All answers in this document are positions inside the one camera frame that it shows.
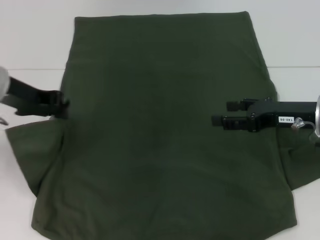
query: green fabric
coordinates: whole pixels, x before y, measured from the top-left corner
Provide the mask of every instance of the green fabric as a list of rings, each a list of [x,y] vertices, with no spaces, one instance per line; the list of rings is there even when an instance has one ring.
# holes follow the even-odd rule
[[[62,90],[68,120],[7,131],[52,240],[264,240],[319,178],[306,136],[211,125],[277,95],[247,12],[78,17]]]

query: white wall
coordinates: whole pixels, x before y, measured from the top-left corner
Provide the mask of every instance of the white wall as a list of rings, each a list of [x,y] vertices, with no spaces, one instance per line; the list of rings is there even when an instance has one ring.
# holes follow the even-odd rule
[[[58,89],[74,17],[241,11],[251,15],[280,99],[315,101],[320,94],[319,0],[0,0],[0,66],[35,87]],[[0,105],[0,116],[11,127],[42,119],[13,113]],[[35,198],[1,130],[0,192],[0,239],[44,239],[30,227]],[[318,240],[320,181],[294,195],[299,226],[271,239]]]

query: white label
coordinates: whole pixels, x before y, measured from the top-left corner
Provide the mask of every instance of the white label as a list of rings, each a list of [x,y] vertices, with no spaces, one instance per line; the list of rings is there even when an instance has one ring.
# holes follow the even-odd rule
[[[293,124],[295,122],[295,118],[293,116],[280,116],[279,123],[285,124]]]

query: dark green cloth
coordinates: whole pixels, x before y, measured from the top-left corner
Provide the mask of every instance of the dark green cloth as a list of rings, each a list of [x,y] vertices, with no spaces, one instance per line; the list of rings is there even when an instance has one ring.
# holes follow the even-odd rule
[[[7,131],[52,240],[264,240],[320,177],[307,136],[211,125],[277,96],[247,12],[78,17],[62,90],[68,120]]]

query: white background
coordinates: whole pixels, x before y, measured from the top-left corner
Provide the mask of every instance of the white background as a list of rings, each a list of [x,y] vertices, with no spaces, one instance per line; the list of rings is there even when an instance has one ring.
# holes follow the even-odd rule
[[[59,89],[74,17],[248,11],[282,101],[320,95],[319,0],[0,0],[0,66],[35,87]],[[10,126],[41,120],[0,106]],[[320,238],[320,181],[294,191],[298,226],[272,240]],[[0,239],[43,240],[30,227],[35,197],[0,130]]]

